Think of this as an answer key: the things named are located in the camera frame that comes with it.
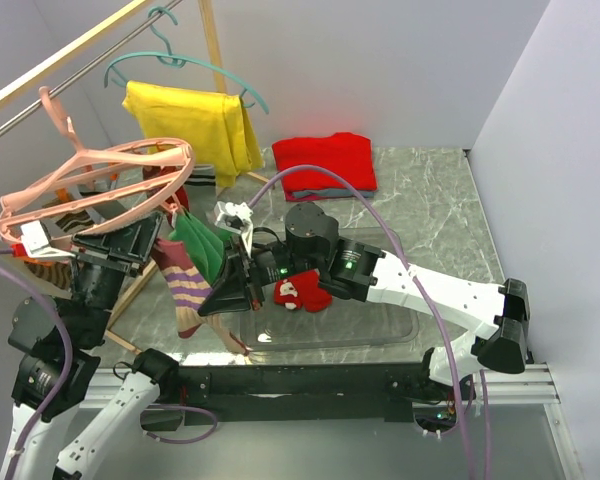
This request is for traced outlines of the purple striped beige sock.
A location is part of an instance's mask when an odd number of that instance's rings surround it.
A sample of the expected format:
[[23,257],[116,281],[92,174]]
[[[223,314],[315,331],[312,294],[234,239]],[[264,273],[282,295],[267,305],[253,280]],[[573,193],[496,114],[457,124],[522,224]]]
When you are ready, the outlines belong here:
[[175,304],[178,336],[192,337],[201,326],[210,327],[227,351],[248,356],[248,347],[224,324],[219,314],[201,316],[199,309],[211,293],[204,279],[186,252],[182,242],[158,238],[151,251]]

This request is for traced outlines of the red christmas sock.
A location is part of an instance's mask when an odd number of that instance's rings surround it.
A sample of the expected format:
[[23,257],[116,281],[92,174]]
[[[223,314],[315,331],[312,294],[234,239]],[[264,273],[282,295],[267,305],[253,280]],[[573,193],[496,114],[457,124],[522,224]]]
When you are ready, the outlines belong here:
[[289,311],[316,313],[332,304],[332,295],[318,285],[319,276],[309,270],[280,280],[274,287],[274,303]]

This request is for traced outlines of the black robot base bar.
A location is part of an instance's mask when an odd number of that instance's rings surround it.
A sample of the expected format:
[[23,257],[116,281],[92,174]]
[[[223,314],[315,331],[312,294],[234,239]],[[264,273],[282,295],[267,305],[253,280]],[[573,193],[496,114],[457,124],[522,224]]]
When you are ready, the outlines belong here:
[[426,379],[419,363],[187,366],[158,397],[160,404],[206,409],[224,423],[410,423],[415,405],[453,401],[453,388]]

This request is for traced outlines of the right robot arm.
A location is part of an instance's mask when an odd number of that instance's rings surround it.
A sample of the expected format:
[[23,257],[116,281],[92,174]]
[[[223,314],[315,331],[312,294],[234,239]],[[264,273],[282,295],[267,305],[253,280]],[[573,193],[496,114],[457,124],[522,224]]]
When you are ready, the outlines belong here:
[[429,313],[464,329],[423,358],[419,387],[429,398],[444,397],[482,369],[509,375],[526,370],[530,308],[520,280],[480,283],[410,264],[397,252],[342,236],[338,221],[312,202],[293,206],[283,239],[263,247],[253,243],[256,229],[246,203],[218,202],[214,223],[232,237],[199,309],[202,316],[258,310],[266,286],[312,271],[319,287],[338,299]]

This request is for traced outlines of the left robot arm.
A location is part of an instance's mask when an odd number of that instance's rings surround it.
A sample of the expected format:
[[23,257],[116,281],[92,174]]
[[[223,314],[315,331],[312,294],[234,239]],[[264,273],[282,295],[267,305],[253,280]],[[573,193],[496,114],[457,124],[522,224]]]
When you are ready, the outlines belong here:
[[124,280],[142,272],[163,217],[106,234],[76,234],[67,256],[69,297],[33,291],[14,314],[8,343],[23,357],[12,390],[13,417],[2,479],[90,479],[106,449],[150,405],[173,399],[178,364],[148,349],[135,357],[112,400],[72,442],[63,442],[100,365],[100,346]]

